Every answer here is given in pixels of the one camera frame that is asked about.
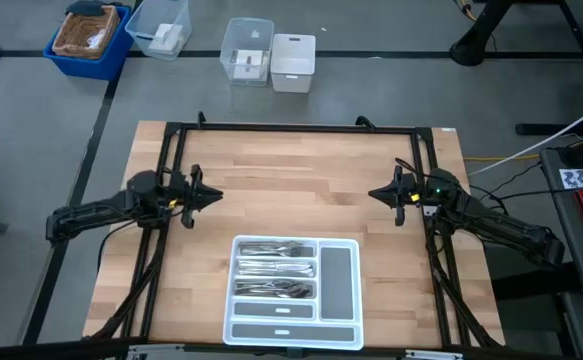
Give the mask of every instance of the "blue basket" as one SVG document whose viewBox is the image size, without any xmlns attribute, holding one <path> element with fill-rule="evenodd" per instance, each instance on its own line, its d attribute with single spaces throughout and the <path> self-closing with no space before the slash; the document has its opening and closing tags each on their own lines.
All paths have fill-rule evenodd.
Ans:
<svg viewBox="0 0 583 360">
<path fill-rule="evenodd" d="M 90 60 L 56 55 L 52 50 L 52 46 L 55 37 L 58 35 L 57 31 L 44 48 L 43 56 L 53 60 L 58 69 L 65 75 L 113 80 L 120 71 L 127 52 L 133 45 L 133 38 L 124 31 L 124 26 L 131 17 L 131 9 L 127 6 L 116 6 L 116 10 L 120 17 L 120 24 L 99 59 Z"/>
</svg>

